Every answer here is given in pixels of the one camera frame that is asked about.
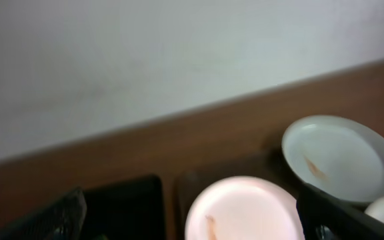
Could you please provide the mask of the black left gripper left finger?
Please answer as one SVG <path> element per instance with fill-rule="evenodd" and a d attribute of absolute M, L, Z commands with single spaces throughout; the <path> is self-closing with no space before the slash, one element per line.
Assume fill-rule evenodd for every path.
<path fill-rule="evenodd" d="M 78 239 L 87 204 L 76 188 L 58 200 L 0 229 L 0 240 Z"/>

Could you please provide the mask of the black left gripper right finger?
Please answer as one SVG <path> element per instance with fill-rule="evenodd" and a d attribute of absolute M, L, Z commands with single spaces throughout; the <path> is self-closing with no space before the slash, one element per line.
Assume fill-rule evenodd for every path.
<path fill-rule="evenodd" d="M 296 209 L 306 239 L 384 240 L 384 223 L 306 183 Z"/>

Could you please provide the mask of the pink-white plate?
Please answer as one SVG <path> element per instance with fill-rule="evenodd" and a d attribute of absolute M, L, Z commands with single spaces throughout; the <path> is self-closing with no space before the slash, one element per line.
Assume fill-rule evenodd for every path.
<path fill-rule="evenodd" d="M 217 181 L 194 200 L 186 218 L 186 240 L 304 239 L 296 199 L 258 177 Z"/>

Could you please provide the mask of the grey-white plate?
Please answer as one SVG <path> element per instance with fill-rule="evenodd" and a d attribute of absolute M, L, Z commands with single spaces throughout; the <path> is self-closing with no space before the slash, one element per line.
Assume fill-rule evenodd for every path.
<path fill-rule="evenodd" d="M 304 183 L 365 205 L 384 197 L 384 137 L 356 121 L 314 115 L 285 130 L 286 163 Z"/>

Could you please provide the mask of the black tray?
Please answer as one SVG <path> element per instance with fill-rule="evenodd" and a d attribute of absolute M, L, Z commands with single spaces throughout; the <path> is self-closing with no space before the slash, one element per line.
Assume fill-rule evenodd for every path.
<path fill-rule="evenodd" d="M 165 239 L 161 180 L 156 175 L 84 192 L 87 214 L 81 239 Z"/>

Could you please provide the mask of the brown tray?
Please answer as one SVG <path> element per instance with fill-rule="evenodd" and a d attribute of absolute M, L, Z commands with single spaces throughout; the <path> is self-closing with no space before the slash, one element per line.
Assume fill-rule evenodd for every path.
<path fill-rule="evenodd" d="M 270 181 L 290 193 L 296 199 L 296 203 L 302 186 L 306 184 L 292 172 L 279 149 L 191 170 L 180 177 L 176 186 L 178 233 L 181 239 L 185 239 L 187 214 L 198 195 L 211 184 L 236 176 L 258 177 Z M 363 212 L 359 205 L 341 201 Z"/>

